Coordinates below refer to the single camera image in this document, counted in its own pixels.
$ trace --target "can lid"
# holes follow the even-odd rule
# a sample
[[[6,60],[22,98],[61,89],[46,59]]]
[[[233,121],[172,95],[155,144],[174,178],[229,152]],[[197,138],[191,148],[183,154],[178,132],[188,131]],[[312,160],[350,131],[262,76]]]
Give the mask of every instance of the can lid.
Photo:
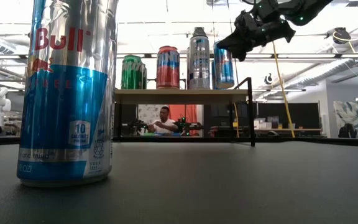
[[[160,47],[160,49],[175,49],[175,50],[178,50],[176,47],[172,47],[172,46],[169,46],[169,45],[166,45],[166,46],[162,46]]]
[[[136,56],[136,55],[125,55],[124,59],[136,59],[136,60],[142,60],[141,57]]]
[[[194,28],[193,37],[196,37],[196,36],[204,36],[204,37],[206,37],[204,27],[195,27]]]

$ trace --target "tabletop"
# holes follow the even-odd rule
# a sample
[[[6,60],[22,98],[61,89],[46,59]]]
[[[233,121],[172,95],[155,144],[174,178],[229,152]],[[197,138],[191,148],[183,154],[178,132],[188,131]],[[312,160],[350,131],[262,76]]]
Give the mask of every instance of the tabletop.
[[[101,182],[35,189],[0,146],[0,223],[358,223],[358,147],[114,143]]]

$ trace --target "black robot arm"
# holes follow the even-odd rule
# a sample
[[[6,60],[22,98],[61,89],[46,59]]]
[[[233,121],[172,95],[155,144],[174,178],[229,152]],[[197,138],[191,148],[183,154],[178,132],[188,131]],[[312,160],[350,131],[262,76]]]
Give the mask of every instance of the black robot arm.
[[[303,26],[314,19],[332,0],[291,0],[279,4],[276,0],[261,0],[251,11],[242,11],[234,25],[236,29],[218,43],[218,47],[243,61],[254,47],[285,38],[290,42],[295,35],[287,21]]]

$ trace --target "soda can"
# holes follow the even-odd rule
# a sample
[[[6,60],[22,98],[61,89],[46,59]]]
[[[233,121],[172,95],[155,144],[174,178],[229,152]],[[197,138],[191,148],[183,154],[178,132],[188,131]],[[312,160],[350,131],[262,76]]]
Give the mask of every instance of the soda can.
[[[216,88],[216,75],[215,75],[215,60],[212,60],[211,62],[211,83],[212,83],[212,89],[217,90]]]
[[[196,27],[190,39],[190,89],[210,89],[209,40],[202,28]]]
[[[218,43],[214,44],[216,88],[227,89],[234,86],[232,57],[229,51],[220,49]]]
[[[35,0],[17,176],[60,187],[112,161],[117,0]]]
[[[121,89],[141,90],[143,89],[142,59],[134,55],[126,55],[122,61]]]
[[[186,89],[190,89],[190,48],[187,48],[186,52],[186,63],[187,63],[187,79],[186,79]]]
[[[157,54],[157,89],[179,89],[179,64],[178,49],[171,46],[163,46]]]
[[[143,70],[142,70],[142,89],[147,89],[147,68],[146,64],[143,64]]]

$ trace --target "wooden shelf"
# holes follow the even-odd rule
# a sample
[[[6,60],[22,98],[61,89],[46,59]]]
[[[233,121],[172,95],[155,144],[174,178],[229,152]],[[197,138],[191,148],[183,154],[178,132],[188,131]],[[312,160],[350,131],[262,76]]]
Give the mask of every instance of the wooden shelf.
[[[228,104],[246,100],[248,90],[116,90],[121,104]]]

